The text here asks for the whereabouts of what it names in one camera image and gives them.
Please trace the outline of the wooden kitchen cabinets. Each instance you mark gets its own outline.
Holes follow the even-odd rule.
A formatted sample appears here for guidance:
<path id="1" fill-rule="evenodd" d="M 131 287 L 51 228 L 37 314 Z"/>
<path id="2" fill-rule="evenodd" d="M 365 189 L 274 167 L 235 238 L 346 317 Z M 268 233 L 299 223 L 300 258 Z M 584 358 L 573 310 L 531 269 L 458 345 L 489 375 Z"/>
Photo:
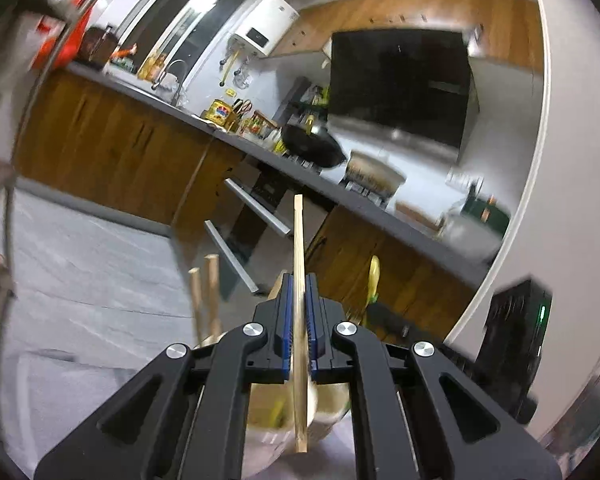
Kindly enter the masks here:
<path id="1" fill-rule="evenodd" d="M 324 296 L 347 313 L 364 307 L 376 255 L 384 304 L 437 338 L 452 330 L 483 277 L 475 263 L 367 198 L 90 70 L 58 70 L 46 79 L 15 150 L 20 174 L 53 196 L 166 228 L 182 269 L 201 264 L 204 222 L 221 181 L 247 157 L 332 203 L 304 243 L 306 267 Z M 221 299 L 223 324 L 245 321 L 265 297 Z"/>

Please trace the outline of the black wok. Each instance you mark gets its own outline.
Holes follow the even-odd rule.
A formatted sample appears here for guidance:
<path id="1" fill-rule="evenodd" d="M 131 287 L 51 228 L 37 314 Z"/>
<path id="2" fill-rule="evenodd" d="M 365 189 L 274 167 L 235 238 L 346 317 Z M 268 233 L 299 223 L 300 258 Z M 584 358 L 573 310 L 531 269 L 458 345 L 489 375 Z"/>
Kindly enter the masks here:
<path id="1" fill-rule="evenodd" d="M 284 125 L 282 141 L 289 154 L 318 168 L 334 168 L 348 160 L 338 141 L 324 125 L 318 125 L 317 130 L 310 133 L 301 126 Z"/>

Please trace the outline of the yellow oil bottle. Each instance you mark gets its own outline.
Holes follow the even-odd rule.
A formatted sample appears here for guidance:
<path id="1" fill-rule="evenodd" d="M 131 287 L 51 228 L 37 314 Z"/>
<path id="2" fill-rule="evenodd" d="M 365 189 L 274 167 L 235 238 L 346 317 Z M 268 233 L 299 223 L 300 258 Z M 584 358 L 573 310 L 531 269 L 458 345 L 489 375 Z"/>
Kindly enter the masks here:
<path id="1" fill-rule="evenodd" d="M 223 127 L 227 118 L 232 114 L 232 107 L 227 102 L 222 100 L 215 99 L 209 105 L 209 107 L 202 114 L 202 118 L 208 120 L 208 122 L 213 122 L 215 125 Z"/>

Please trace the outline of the kitchen window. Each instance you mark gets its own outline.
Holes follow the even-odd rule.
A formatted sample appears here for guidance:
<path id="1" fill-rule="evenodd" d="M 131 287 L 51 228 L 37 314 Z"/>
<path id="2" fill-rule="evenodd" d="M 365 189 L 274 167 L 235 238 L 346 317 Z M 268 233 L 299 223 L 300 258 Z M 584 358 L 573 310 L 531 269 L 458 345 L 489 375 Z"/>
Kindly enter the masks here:
<path id="1" fill-rule="evenodd" d="M 124 55 L 113 66 L 155 80 L 171 62 L 186 77 L 211 40 L 248 0 L 140 0 L 118 26 Z"/>

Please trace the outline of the white refrigerator side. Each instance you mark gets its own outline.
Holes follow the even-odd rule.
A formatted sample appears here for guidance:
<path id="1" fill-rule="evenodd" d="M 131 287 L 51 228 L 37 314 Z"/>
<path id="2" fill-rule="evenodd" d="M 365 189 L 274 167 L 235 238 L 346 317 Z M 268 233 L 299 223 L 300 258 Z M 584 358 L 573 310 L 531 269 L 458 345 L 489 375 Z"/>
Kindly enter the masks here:
<path id="1" fill-rule="evenodd" d="M 544 88 L 524 194 L 493 266 L 448 343 L 475 354 L 491 297 L 533 276 L 553 295 L 529 424 L 544 437 L 600 362 L 600 14 L 591 0 L 538 0 Z"/>

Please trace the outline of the white pot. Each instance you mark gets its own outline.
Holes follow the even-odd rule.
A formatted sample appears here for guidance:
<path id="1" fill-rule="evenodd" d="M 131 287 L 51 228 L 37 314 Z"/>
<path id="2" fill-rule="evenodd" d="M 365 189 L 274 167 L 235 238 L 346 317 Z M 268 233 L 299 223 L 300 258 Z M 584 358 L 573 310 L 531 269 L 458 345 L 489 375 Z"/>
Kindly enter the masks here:
<path id="1" fill-rule="evenodd" d="M 396 194 L 398 188 L 406 181 L 406 177 L 382 160 L 352 150 L 343 181 L 354 182 L 388 200 Z"/>

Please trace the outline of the white water heater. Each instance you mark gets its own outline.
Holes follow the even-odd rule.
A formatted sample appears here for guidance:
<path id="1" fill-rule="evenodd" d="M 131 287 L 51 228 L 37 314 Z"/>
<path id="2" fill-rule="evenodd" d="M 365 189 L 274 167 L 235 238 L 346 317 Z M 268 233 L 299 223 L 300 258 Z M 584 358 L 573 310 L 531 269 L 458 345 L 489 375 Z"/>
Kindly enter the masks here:
<path id="1" fill-rule="evenodd" d="M 267 58 L 299 13 L 286 0 L 260 0 L 232 33 L 232 41 L 248 55 Z"/>

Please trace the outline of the yellow tulip green handle spoon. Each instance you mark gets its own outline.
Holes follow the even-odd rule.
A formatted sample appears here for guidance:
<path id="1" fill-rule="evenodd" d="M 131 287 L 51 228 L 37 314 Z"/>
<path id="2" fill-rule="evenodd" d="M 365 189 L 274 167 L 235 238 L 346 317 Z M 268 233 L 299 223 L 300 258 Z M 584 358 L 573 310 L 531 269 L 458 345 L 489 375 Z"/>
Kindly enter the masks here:
<path id="1" fill-rule="evenodd" d="M 380 280 L 380 260 L 376 255 L 370 259 L 370 270 L 368 270 L 368 279 L 366 287 L 366 300 L 364 307 L 361 309 L 350 311 L 348 314 L 348 320 L 358 324 L 366 324 L 366 313 L 367 308 L 374 304 L 378 299 L 378 284 Z"/>

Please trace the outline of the black range hood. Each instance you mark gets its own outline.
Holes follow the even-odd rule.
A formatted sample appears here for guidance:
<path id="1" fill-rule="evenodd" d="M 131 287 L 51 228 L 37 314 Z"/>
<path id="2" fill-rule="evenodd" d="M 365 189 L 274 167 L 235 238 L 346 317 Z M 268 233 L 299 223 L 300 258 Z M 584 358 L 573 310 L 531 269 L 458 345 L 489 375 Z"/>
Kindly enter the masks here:
<path id="1" fill-rule="evenodd" d="M 332 35 L 328 112 L 458 150 L 472 83 L 458 30 L 378 28 Z"/>

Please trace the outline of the steel oven drawers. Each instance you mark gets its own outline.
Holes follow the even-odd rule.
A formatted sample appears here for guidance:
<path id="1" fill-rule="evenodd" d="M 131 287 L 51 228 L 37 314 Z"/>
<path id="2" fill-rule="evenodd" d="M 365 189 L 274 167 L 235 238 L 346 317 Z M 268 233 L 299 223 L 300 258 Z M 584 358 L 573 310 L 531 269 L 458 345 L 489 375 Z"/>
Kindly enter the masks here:
<path id="1" fill-rule="evenodd" d="M 303 240 L 312 240 L 332 203 L 281 172 L 247 157 L 223 178 L 218 202 L 204 222 L 205 255 L 220 256 L 225 302 L 266 296 L 294 255 L 294 196 L 303 196 Z"/>

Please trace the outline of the chrome faucet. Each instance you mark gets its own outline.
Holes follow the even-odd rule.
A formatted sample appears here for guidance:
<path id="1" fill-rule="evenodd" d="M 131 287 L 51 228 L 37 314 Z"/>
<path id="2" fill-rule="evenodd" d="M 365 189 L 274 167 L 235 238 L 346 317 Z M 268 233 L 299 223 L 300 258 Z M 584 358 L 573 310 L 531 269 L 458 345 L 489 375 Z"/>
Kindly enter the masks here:
<path id="1" fill-rule="evenodd" d="M 159 99 L 178 107 L 187 74 L 187 63 L 176 58 L 159 74 L 156 81 L 151 85 L 151 90 L 155 92 Z"/>

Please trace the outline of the wooden chopstick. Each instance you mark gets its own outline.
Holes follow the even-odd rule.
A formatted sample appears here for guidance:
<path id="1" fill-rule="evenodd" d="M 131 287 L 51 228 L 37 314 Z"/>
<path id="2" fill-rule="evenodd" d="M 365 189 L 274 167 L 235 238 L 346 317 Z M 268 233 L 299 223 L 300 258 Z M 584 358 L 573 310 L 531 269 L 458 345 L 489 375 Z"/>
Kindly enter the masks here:
<path id="1" fill-rule="evenodd" d="M 291 381 L 294 399 L 296 452 L 308 452 L 309 349 L 306 334 L 306 272 L 304 272 L 303 196 L 294 196 L 294 324 L 292 324 Z"/>
<path id="2" fill-rule="evenodd" d="M 202 343 L 202 293 L 200 269 L 191 268 L 188 271 L 190 294 L 192 295 L 192 312 L 197 346 Z"/>
<path id="3" fill-rule="evenodd" d="M 206 270 L 206 300 L 208 307 L 210 341 L 215 344 L 222 335 L 222 324 L 219 318 L 220 308 L 220 257 L 210 254 L 204 257 Z"/>

